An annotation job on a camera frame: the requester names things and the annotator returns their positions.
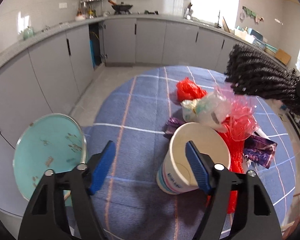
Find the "black bristle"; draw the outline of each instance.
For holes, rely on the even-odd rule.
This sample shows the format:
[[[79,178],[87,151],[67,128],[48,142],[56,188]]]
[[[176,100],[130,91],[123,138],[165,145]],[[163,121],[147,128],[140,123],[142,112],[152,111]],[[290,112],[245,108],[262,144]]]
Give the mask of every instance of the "black bristle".
[[[300,98],[296,94],[300,76],[294,68],[284,71],[255,48],[237,42],[229,55],[225,75],[235,94],[281,100],[300,115]]]

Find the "screw head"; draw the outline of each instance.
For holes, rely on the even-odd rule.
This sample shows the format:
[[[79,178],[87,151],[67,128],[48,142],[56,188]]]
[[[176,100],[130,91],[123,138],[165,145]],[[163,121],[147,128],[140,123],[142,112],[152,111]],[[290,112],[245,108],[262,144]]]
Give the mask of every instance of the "screw head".
[[[253,170],[248,171],[247,174],[251,177],[255,177],[257,175],[256,172]]]
[[[214,165],[214,168],[218,171],[222,171],[225,167],[222,164],[217,163]]]
[[[88,166],[84,163],[80,163],[78,166],[77,166],[77,169],[79,171],[84,171],[86,168],[88,168]]]
[[[44,172],[44,174],[45,174],[46,176],[51,176],[53,173],[54,173],[53,170],[46,170],[46,171]]]

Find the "tile floor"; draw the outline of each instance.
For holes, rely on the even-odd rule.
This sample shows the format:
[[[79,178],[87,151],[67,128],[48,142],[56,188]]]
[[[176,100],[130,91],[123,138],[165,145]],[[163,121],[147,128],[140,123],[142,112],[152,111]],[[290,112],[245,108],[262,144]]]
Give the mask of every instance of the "tile floor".
[[[81,126],[91,126],[94,119],[108,95],[118,86],[133,78],[135,75],[141,74],[155,67],[104,67],[98,69],[94,81],[88,87],[77,106],[71,112],[71,116],[77,120]],[[297,137],[292,124],[289,122],[284,112],[279,110],[278,105],[273,100],[267,100],[267,103],[276,114],[282,114],[283,124],[290,136],[294,154],[296,156],[296,188],[295,194],[300,192],[300,141]],[[285,223],[293,221],[300,213],[300,203],[294,199],[292,206],[286,216]],[[20,219],[15,219],[0,212],[0,219],[8,230],[16,237],[20,227]]]

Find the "kitchen counter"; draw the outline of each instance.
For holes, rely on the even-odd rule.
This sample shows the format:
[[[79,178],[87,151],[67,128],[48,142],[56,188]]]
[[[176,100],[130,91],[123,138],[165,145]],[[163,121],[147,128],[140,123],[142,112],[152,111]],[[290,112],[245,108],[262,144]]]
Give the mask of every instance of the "kitchen counter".
[[[49,37],[51,37],[51,36],[53,36],[57,33],[64,32],[66,30],[70,30],[70,29],[73,29],[73,28],[76,28],[76,27],[79,27],[79,26],[82,26],[82,25],[89,25],[89,24],[94,24],[94,23],[97,23],[97,22],[102,22],[102,21],[105,21],[105,20],[118,19],[118,18],[137,18],[137,19],[153,19],[153,20],[157,19],[157,20],[165,20],[165,21],[171,21],[171,22],[179,22],[179,23],[198,26],[198,27],[201,27],[201,28],[206,28],[206,29],[215,31],[217,33],[221,33],[222,35],[231,37],[233,39],[236,39],[236,40],[241,41],[241,42],[243,42],[247,45],[250,45],[250,46],[254,47],[255,49],[259,50],[261,53],[263,53],[267,57],[271,58],[274,62],[276,62],[278,65],[280,65],[283,69],[286,70],[286,66],[284,66],[282,63],[280,63],[274,57],[270,56],[269,54],[267,54],[263,50],[255,47],[254,45],[240,39],[239,37],[223,31],[222,29],[217,29],[217,28],[211,27],[211,26],[209,26],[207,24],[204,24],[204,23],[201,23],[201,22],[186,20],[186,19],[181,18],[181,17],[169,16],[169,15],[149,15],[149,14],[148,15],[144,15],[144,14],[112,15],[112,16],[108,16],[108,17],[97,17],[95,19],[88,19],[88,20],[84,20],[84,21],[70,22],[68,24],[58,25],[56,27],[53,27],[53,28],[49,29],[45,33],[37,33],[34,37],[29,38],[26,41],[17,42],[14,45],[10,46],[5,51],[3,51],[2,53],[0,53],[0,68],[4,64],[6,64],[8,61],[10,61],[12,58],[14,58],[16,55],[18,55],[21,52],[23,52],[24,50],[26,50],[27,48],[39,43],[40,41],[45,40],[46,38],[49,38]]]

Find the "round table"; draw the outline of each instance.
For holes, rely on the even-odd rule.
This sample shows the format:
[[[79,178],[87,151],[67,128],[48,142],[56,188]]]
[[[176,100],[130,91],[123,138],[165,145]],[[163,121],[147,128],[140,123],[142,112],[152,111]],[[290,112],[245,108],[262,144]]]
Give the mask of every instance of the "round table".
[[[99,153],[109,140],[116,142],[113,169],[93,197],[95,211],[109,239],[192,239],[205,210],[200,190],[168,195],[155,176],[167,153],[164,136],[170,116],[182,118],[176,84],[189,77],[207,92],[225,76],[212,70],[187,66],[162,67],[137,75],[118,87],[104,101],[92,127],[85,127],[90,154]],[[257,98],[255,118],[271,140],[278,143],[275,160],[267,170],[254,163],[277,212],[279,222],[291,205],[295,188],[295,160],[289,135],[280,118]],[[221,237],[230,231],[227,215]]]

